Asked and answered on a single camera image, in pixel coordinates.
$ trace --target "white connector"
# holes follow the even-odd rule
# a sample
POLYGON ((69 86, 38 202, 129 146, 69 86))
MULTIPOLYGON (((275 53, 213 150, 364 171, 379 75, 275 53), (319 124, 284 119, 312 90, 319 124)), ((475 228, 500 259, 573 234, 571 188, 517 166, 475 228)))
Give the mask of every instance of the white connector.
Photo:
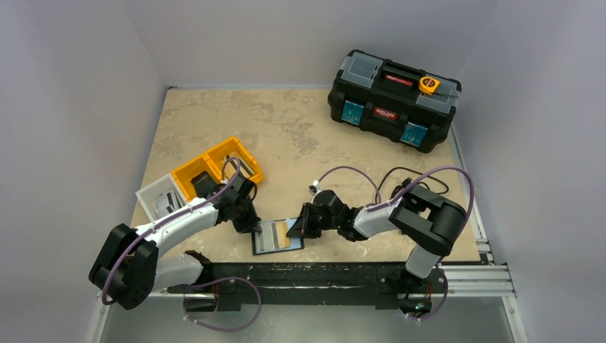
POLYGON ((320 181, 314 180, 311 186, 309 186, 309 193, 312 195, 316 195, 316 193, 320 192, 320 181))

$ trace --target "blue toolbox latch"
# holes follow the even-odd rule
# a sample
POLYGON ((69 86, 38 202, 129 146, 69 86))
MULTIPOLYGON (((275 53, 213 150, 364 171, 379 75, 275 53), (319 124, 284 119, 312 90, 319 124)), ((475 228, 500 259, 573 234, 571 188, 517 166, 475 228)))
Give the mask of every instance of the blue toolbox latch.
POLYGON ((343 115, 341 116, 341 119, 355 126, 359 126, 363 111, 364 107, 362 105, 346 100, 345 105, 343 106, 343 115))
POLYGON ((408 123, 406 124, 406 128, 404 129, 402 138, 400 138, 399 140, 412 146, 420 146, 426 134, 427 127, 408 123))

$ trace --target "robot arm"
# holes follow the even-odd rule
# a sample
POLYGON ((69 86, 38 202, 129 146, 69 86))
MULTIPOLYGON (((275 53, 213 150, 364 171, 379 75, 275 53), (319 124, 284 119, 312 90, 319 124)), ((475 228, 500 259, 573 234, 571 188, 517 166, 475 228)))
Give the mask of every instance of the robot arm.
POLYGON ((232 221, 237 232, 258 230, 259 217, 249 193, 254 184, 241 175, 220 196, 204 204, 206 198, 225 187, 216 184, 203 173, 192 180, 197 198, 185 207, 152 223, 130 228, 125 224, 114 227, 107 237, 90 273, 89 281, 103 289, 110 271, 127 247, 141 239, 117 267, 109 280, 107 294, 125 309, 138 306, 155 289, 176 284, 193 284, 202 272, 201 264, 190 256, 178 260, 160 260, 161 257, 188 237, 226 220, 232 221))
MULTIPOLYGON (((403 186, 411 181, 407 179, 403 186)), ((419 279, 426 278, 433 266, 452 251, 465 221, 465 210, 418 185, 397 201, 384 205, 375 210, 349 208, 333 191, 317 192, 311 203, 303 205, 288 236, 317 238, 322 230, 336 229, 345 239, 355 242, 381 232, 400 230, 417 243, 406 262, 407 272, 419 279), (420 214, 426 209, 429 216, 423 218, 420 214)))

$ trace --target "toolbox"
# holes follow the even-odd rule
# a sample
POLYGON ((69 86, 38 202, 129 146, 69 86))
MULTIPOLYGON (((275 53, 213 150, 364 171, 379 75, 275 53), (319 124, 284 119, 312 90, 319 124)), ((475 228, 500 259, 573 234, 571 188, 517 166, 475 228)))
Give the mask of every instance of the toolbox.
POLYGON ((457 111, 461 84, 360 50, 351 51, 328 96, 330 116, 431 152, 457 111))

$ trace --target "red label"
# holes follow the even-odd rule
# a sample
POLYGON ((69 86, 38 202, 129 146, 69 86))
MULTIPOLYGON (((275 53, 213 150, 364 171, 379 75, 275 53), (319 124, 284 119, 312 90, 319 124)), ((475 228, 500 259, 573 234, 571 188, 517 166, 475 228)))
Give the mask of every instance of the red label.
POLYGON ((408 80, 404 80, 401 79, 399 77, 395 77, 395 76, 391 76, 391 75, 385 75, 385 78, 390 80, 390 81, 395 81, 395 82, 399 82, 401 84, 405 84, 407 86, 412 86, 412 81, 408 81, 408 80))
POLYGON ((391 120, 397 119, 397 113, 394 113, 392 111, 387 111, 386 109, 380 109, 379 107, 375 107, 372 111, 377 116, 384 116, 385 118, 391 119, 391 120))

